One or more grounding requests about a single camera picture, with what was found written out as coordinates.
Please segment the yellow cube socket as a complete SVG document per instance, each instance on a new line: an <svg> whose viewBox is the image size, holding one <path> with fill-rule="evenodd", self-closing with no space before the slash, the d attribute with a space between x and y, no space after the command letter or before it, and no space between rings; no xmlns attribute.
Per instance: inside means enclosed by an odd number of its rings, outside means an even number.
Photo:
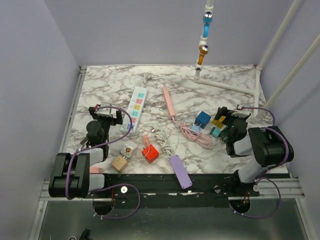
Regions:
<svg viewBox="0 0 320 240"><path fill-rule="evenodd" d="M219 119L213 119L212 124L215 125L217 128L222 129L224 124L223 121L225 120L226 116L221 116Z"/></svg>

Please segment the teal plug adapter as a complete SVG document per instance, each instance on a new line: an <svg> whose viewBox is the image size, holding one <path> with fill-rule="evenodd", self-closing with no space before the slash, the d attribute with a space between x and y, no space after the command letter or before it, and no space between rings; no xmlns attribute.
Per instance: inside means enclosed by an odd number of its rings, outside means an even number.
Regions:
<svg viewBox="0 0 320 240"><path fill-rule="evenodd" d="M218 138L221 134L221 129L218 127L213 127L209 134L215 138Z"/></svg>

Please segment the blue cube socket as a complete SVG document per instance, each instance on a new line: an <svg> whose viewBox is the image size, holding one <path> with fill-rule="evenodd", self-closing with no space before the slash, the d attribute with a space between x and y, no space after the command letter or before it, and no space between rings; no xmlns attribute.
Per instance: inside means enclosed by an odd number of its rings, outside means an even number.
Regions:
<svg viewBox="0 0 320 240"><path fill-rule="evenodd" d="M204 129L208 125L210 119L211 116L209 114L207 114L204 111L201 111L195 118L194 124L200 127L201 129Z"/></svg>

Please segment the white tiger cube socket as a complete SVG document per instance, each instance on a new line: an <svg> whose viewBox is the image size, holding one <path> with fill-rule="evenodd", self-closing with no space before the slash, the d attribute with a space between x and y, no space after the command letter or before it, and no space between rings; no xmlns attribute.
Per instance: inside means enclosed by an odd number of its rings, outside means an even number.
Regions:
<svg viewBox="0 0 320 240"><path fill-rule="evenodd" d="M135 156L137 149L138 149L138 145L133 141L129 140L123 144L123 147L121 149L121 154L127 158L132 158Z"/></svg>

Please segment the pink cube socket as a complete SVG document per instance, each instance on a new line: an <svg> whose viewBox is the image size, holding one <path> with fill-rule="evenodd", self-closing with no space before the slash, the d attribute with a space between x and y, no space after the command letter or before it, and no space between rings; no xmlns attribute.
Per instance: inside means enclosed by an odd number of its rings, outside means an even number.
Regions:
<svg viewBox="0 0 320 240"><path fill-rule="evenodd" d="M93 167L91 166L89 168L89 173L90 174L103 174L104 173L104 170L100 167Z"/></svg>

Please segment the beige cube socket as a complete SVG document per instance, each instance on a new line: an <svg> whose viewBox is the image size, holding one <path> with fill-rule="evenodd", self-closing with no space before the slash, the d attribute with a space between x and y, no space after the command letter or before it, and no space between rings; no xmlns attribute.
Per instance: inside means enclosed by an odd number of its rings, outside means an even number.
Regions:
<svg viewBox="0 0 320 240"><path fill-rule="evenodd" d="M124 157L118 155L111 162L111 166L115 168L119 173L122 173L127 168L128 162Z"/></svg>

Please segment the white power strip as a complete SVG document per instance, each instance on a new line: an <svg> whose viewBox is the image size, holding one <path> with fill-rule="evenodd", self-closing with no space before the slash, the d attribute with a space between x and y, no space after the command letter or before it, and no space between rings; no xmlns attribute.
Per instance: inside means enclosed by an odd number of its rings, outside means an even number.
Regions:
<svg viewBox="0 0 320 240"><path fill-rule="evenodd" d="M134 135L137 132L138 124L148 95L147 79L148 76L145 74L140 86L136 86L133 90L126 110L131 117L132 123L130 122L129 117L125 115L122 126L120 127L120 131L122 133L126 133L128 130L130 130L130 134Z"/></svg>

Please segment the red cube socket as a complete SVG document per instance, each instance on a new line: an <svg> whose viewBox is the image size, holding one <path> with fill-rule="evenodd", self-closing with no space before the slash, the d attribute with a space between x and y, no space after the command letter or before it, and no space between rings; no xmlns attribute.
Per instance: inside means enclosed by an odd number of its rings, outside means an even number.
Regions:
<svg viewBox="0 0 320 240"><path fill-rule="evenodd" d="M141 153L149 164L153 163L160 155L158 150L152 144L144 148Z"/></svg>

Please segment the purple USB power strip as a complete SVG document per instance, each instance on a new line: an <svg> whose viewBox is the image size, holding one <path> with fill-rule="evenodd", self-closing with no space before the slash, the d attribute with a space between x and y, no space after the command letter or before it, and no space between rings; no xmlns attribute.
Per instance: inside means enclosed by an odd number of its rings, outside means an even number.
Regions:
<svg viewBox="0 0 320 240"><path fill-rule="evenodd" d="M193 185L188 172L178 155L169 158L169 163L182 189L187 189Z"/></svg>

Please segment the pink power strip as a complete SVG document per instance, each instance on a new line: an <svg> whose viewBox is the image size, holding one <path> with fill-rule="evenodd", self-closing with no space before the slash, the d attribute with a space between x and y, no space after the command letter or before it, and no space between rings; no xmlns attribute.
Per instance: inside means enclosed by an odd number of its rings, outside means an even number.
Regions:
<svg viewBox="0 0 320 240"><path fill-rule="evenodd" d="M163 93L164 100L165 100L165 103L166 103L166 107L167 107L167 110L168 110L168 115L169 115L170 118L174 118L176 113L175 113L175 110L174 110L174 107L173 107L173 103L172 103L172 100L171 100L171 97L170 97L169 89L166 86L164 86L162 88L162 93Z"/></svg>

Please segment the dark green cube socket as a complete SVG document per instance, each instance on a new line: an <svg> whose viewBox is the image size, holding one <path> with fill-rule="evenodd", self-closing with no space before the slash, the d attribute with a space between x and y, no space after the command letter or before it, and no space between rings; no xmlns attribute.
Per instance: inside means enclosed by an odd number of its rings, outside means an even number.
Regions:
<svg viewBox="0 0 320 240"><path fill-rule="evenodd" d="M219 138L224 142L224 143L230 143L232 140L231 134L230 134L230 129L228 127L224 128L220 134Z"/></svg>

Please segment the light blue plug adapter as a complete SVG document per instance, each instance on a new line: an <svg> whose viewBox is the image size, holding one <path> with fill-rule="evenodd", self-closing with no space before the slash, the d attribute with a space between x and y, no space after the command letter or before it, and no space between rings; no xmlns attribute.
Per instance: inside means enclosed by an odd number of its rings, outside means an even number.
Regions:
<svg viewBox="0 0 320 240"><path fill-rule="evenodd" d="M193 135L199 135L199 134L201 134L201 130L200 130L200 128L198 126L192 126L191 127L191 133Z"/></svg>

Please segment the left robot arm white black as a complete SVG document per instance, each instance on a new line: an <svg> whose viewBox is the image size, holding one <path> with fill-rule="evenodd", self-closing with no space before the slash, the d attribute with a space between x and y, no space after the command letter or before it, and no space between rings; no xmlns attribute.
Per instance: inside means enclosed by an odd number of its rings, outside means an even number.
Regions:
<svg viewBox="0 0 320 240"><path fill-rule="evenodd" d="M111 126L122 125L125 112L115 106L91 106L88 109L92 121L86 125L86 136L75 153L60 152L55 157L48 185L52 198L84 198L94 191L104 198L110 194L111 185L103 174L90 176L90 166L106 160L109 154Z"/></svg>

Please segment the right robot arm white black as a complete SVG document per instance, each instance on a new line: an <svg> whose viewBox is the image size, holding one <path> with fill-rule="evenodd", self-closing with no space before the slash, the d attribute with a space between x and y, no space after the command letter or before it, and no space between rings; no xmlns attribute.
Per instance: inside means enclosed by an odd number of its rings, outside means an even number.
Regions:
<svg viewBox="0 0 320 240"><path fill-rule="evenodd" d="M250 110L261 110L270 114L272 125L248 127ZM278 126L274 114L263 107L238 105L236 110L219 107L212 121L214 128L210 134L222 140L226 153L232 158L252 159L234 172L230 191L241 196L248 190L248 184L258 182L268 171L289 163L294 158L294 149Z"/></svg>

